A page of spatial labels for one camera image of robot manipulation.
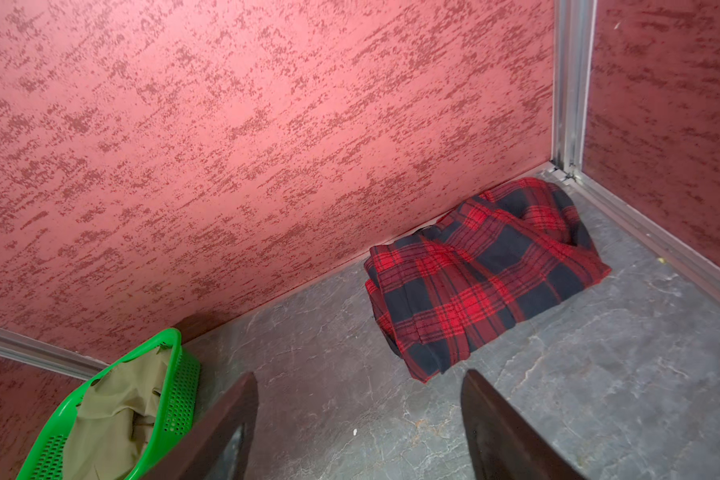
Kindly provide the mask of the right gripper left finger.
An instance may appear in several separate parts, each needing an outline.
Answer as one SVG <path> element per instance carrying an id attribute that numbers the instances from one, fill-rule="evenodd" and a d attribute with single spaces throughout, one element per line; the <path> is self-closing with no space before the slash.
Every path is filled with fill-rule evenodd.
<path id="1" fill-rule="evenodd" d="M 254 440 L 258 405 L 257 379 L 252 372 L 246 372 L 144 477 L 203 479 L 222 458 L 233 437 L 239 434 L 235 460 L 227 470 L 227 477 L 244 478 Z"/>

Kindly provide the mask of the red plaid skirt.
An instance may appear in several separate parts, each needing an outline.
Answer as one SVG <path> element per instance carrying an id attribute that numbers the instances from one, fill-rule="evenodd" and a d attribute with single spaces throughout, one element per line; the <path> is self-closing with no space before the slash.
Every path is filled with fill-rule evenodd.
<path id="1" fill-rule="evenodd" d="M 422 383 L 611 271 L 571 198 L 533 177 L 372 247 L 364 268 L 377 325 Z"/>

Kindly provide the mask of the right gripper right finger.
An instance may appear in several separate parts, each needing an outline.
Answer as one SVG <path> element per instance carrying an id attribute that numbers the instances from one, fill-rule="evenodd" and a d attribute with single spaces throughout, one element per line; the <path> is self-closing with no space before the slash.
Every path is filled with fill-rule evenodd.
<path id="1" fill-rule="evenodd" d="M 477 479 L 583 479 L 474 369 L 465 374 L 460 405 Z"/>

